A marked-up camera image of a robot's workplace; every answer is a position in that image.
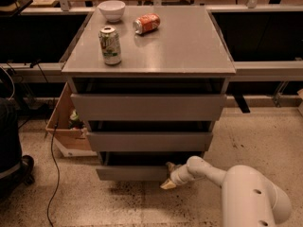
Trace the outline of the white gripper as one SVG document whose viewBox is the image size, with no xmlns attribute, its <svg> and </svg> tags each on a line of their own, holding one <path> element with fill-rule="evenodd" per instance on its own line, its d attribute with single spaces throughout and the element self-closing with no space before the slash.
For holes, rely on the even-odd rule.
<svg viewBox="0 0 303 227">
<path fill-rule="evenodd" d="M 193 180 L 193 176 L 187 170 L 186 165 L 176 165 L 172 162 L 167 162 L 170 179 L 166 179 L 160 187 L 164 190 L 173 189 L 176 185 L 183 185 Z"/>
</svg>

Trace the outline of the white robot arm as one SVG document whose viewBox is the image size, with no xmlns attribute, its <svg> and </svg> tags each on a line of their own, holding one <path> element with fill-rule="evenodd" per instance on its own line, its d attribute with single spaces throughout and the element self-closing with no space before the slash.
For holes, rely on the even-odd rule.
<svg viewBox="0 0 303 227">
<path fill-rule="evenodd" d="M 221 189 L 222 227 L 276 227 L 292 214 L 288 195 L 250 166 L 232 166 L 221 170 L 203 158 L 192 156 L 184 165 L 167 163 L 168 178 L 162 189 L 206 177 Z"/>
</svg>

